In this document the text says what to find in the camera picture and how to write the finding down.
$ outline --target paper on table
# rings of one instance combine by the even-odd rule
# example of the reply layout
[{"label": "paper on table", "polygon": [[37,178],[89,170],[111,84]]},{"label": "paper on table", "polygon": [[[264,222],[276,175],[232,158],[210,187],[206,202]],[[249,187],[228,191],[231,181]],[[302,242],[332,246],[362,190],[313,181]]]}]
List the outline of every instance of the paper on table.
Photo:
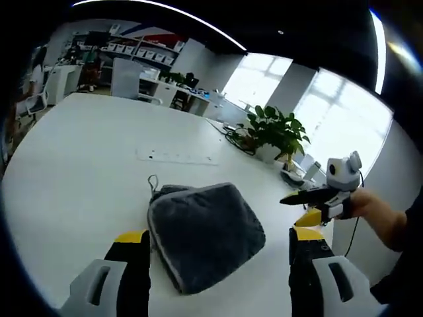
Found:
[{"label": "paper on table", "polygon": [[160,151],[151,149],[136,149],[137,160],[163,162],[174,164],[212,165],[219,163],[211,155],[197,155],[194,153],[177,153],[174,151]]}]

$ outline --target computer monitor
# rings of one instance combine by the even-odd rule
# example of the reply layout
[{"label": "computer monitor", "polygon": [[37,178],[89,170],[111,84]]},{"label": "computer monitor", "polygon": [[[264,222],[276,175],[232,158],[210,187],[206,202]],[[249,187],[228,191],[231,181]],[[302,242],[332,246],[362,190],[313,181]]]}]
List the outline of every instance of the computer monitor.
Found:
[{"label": "computer monitor", "polygon": [[87,35],[87,39],[85,40],[85,45],[97,46],[101,48],[107,45],[109,38],[110,38],[109,32],[91,31]]}]

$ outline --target gray towel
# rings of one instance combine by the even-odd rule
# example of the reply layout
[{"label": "gray towel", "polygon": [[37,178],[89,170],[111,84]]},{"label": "gray towel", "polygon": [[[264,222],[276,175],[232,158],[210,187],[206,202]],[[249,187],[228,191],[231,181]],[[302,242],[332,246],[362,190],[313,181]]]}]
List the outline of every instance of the gray towel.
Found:
[{"label": "gray towel", "polygon": [[225,279],[266,242],[256,215],[230,183],[163,186],[153,191],[147,217],[159,255],[183,294]]}]

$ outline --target white cabinet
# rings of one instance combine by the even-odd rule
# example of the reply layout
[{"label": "white cabinet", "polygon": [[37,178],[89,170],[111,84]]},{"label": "white cabinet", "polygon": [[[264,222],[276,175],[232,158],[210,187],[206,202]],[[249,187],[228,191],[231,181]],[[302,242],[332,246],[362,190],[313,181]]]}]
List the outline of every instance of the white cabinet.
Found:
[{"label": "white cabinet", "polygon": [[68,94],[75,92],[78,88],[79,76],[81,75],[82,67],[78,65],[60,65],[46,67],[45,72],[48,72],[49,78],[47,83],[47,104],[57,104],[62,101]]},{"label": "white cabinet", "polygon": [[176,87],[170,85],[157,85],[154,92],[154,97],[161,99],[163,107],[169,108],[171,106],[174,95],[176,94]]},{"label": "white cabinet", "polygon": [[209,118],[209,119],[212,119],[212,120],[217,120],[220,117],[222,108],[223,107],[220,104],[215,104],[213,102],[209,102],[206,110],[203,113],[203,117],[206,117],[206,118]]}]

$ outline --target window frame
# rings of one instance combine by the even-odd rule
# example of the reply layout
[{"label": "window frame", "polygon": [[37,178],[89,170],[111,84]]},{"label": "window frame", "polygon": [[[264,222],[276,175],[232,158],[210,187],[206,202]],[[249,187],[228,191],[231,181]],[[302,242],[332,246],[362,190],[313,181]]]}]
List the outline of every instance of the window frame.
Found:
[{"label": "window frame", "polygon": [[[297,104],[297,106],[295,107],[295,109],[294,109],[294,113],[296,113],[296,110],[298,110],[298,109],[300,109],[300,107],[301,107],[301,105],[302,105],[302,103],[303,103],[303,101],[304,101],[304,99],[305,98],[307,98],[308,96],[311,96],[311,95],[314,95],[314,96],[316,96],[317,98],[320,98],[320,99],[322,99],[322,100],[324,100],[325,102],[327,102],[328,104],[329,104],[329,107],[328,107],[328,109],[327,109],[327,111],[325,112],[325,114],[323,115],[323,120],[326,118],[326,116],[327,116],[327,114],[329,113],[329,111],[331,110],[331,108],[332,107],[334,107],[334,106],[338,106],[338,107],[341,107],[341,108],[343,108],[343,109],[348,109],[349,111],[350,111],[350,107],[348,107],[347,105],[345,105],[345,103],[343,103],[343,102],[341,102],[341,96],[342,96],[342,93],[344,92],[344,89],[345,89],[345,87],[347,86],[347,85],[356,85],[357,87],[359,87],[360,89],[362,89],[362,90],[364,90],[366,93],[368,93],[368,94],[370,94],[372,97],[374,97],[374,98],[376,98],[380,103],[382,103],[382,105],[384,105],[384,107],[386,107],[390,112],[391,112],[391,120],[390,120],[390,122],[389,122],[389,125],[388,125],[388,127],[387,127],[387,132],[386,132],[386,134],[383,134],[382,132],[380,132],[378,129],[373,129],[373,132],[375,132],[376,134],[378,134],[378,136],[380,136],[380,138],[382,139],[382,145],[381,145],[381,148],[379,149],[379,153],[380,153],[380,151],[382,150],[382,147],[383,147],[383,144],[385,144],[385,141],[386,141],[386,138],[387,138],[387,136],[388,136],[388,134],[389,134],[389,130],[391,129],[391,126],[392,126],[392,122],[393,122],[393,115],[394,115],[394,112],[393,112],[393,110],[388,106],[388,105],[386,105],[385,103],[384,103],[384,101],[382,101],[381,99],[380,99],[380,96],[379,95],[377,95],[377,94],[375,94],[375,93],[373,93],[372,91],[369,91],[368,89],[366,89],[366,88],[364,88],[364,87],[362,87],[362,86],[360,86],[360,85],[358,85],[358,84],[356,84],[354,81],[351,81],[350,79],[348,79],[348,78],[346,78],[346,77],[344,77],[344,76],[341,76],[341,75],[339,75],[339,74],[336,74],[336,73],[333,73],[333,72],[331,72],[331,71],[329,71],[329,70],[326,70],[326,69],[321,69],[320,68],[320,70],[319,70],[319,72],[320,71],[324,71],[324,72],[328,72],[328,73],[332,73],[332,74],[334,74],[334,75],[336,75],[336,76],[338,76],[340,79],[341,79],[341,84],[340,84],[340,86],[339,86],[339,88],[338,88],[338,90],[336,91],[336,94],[334,94],[334,96],[329,96],[329,95],[327,95],[327,94],[325,94],[325,93],[323,93],[323,92],[321,92],[319,89],[316,89],[315,87],[314,87],[314,83],[315,83],[315,81],[317,80],[317,76],[319,76],[319,73],[317,73],[316,74],[316,76],[313,78],[313,80],[311,81],[311,83],[310,83],[310,86],[309,86],[309,88],[307,89],[307,91],[304,93],[304,95],[301,97],[301,100],[299,101],[299,103]],[[315,130],[313,131],[313,134],[314,134],[314,132],[316,131],[316,130],[318,130],[318,128],[319,128],[319,126],[322,124],[322,122],[319,122],[318,124],[317,124],[317,126],[316,126],[316,128],[315,128]],[[310,144],[308,144],[308,143],[306,143],[306,142],[302,142],[303,143],[303,148],[304,148],[304,151],[307,153],[307,147],[309,147],[309,146],[311,146]],[[375,158],[375,160],[372,162],[372,164],[371,164],[371,166],[370,166],[370,168],[369,168],[369,170],[368,171],[366,171],[366,173],[365,173],[365,175],[364,175],[364,178],[368,175],[368,173],[370,172],[370,170],[371,170],[371,167],[373,166],[373,164],[375,163],[375,161],[377,160],[377,158],[378,158],[378,156],[379,156],[379,154],[376,156],[376,158]],[[326,172],[322,169],[322,167],[319,169],[320,170],[320,172],[321,173],[323,173],[323,175],[325,175],[326,176]]]},{"label": "window frame", "polygon": [[[250,54],[267,55],[267,54],[261,54],[261,53],[250,53]],[[267,56],[271,56],[272,57],[272,62],[269,63],[269,65],[267,66],[267,69],[266,70],[257,69],[257,68],[254,68],[254,67],[249,67],[249,66],[243,65],[243,62],[244,62],[245,58],[247,58],[247,56],[244,56],[244,58],[238,64],[236,70],[238,70],[238,69],[248,69],[248,70],[251,70],[251,71],[258,71],[258,72],[260,72],[260,73],[263,74],[263,77],[277,80],[280,83],[280,81],[282,80],[282,78],[284,77],[284,75],[286,74],[286,72],[283,75],[276,75],[276,74],[274,74],[274,73],[272,73],[270,71],[270,68],[273,66],[273,64],[277,60],[279,60],[279,59],[286,59],[286,60],[290,61],[289,66],[288,66],[288,68],[286,70],[286,71],[288,71],[289,67],[291,67],[291,64],[293,62],[293,59],[290,59],[290,58],[287,58],[287,57],[282,57],[282,56],[276,56],[276,55],[267,55]],[[223,92],[222,93],[223,93],[224,96],[226,96],[226,94],[227,94],[227,92],[225,92],[225,89],[226,89],[226,86],[227,86],[227,84],[229,83],[230,80],[231,80],[231,78],[229,78],[228,82],[225,85],[225,88],[223,88]],[[251,109],[252,108],[254,109],[255,106],[253,106],[251,104],[248,104],[246,102],[242,102],[243,104],[245,104],[245,106],[240,106],[239,104],[236,104],[236,103],[234,103],[232,101],[231,101],[231,103],[234,104],[234,105],[236,105],[236,107],[238,107],[238,108],[240,108],[240,109],[242,109],[242,110],[244,110],[244,111],[246,111],[248,113],[255,114],[255,112],[251,111]]]}]

